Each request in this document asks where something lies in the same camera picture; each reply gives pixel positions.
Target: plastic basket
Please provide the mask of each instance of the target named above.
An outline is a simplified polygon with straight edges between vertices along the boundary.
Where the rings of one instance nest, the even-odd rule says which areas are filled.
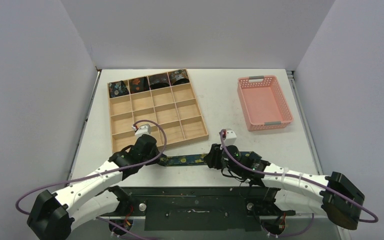
[[[273,75],[239,78],[237,94],[248,131],[282,129],[294,120]]]

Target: white table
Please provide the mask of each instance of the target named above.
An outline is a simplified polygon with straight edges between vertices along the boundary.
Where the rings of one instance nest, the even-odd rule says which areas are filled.
[[[87,125],[76,156],[73,178],[83,177],[112,155],[107,83],[152,75],[171,69],[104,69],[97,85]],[[209,139],[169,149],[168,156],[203,154],[211,144],[220,143],[218,132],[230,128],[237,134],[241,151],[254,151],[266,161],[308,174],[317,174],[303,123],[284,69],[188,69],[206,123]],[[237,93],[238,78],[275,75],[289,104],[294,121],[283,129],[248,131]],[[200,166],[157,164],[142,167],[119,183],[125,187],[234,187],[239,182],[219,170]]]

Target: screw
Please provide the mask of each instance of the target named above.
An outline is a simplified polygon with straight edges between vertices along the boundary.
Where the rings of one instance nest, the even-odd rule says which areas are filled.
[[[254,207],[254,203],[250,202],[246,205],[246,209],[248,209],[249,211],[251,211]]]
[[[141,212],[145,211],[147,209],[147,205],[145,203],[141,203],[139,204],[139,210]]]

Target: wall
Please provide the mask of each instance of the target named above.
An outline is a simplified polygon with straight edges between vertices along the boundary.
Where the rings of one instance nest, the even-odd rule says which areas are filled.
[[[295,69],[334,0],[62,0],[98,68]]]
[[[67,179],[96,74],[59,0],[0,0],[0,239],[37,239],[15,202]]]
[[[348,176],[379,216],[353,239],[384,239],[384,1],[336,0],[295,77],[324,172]]]

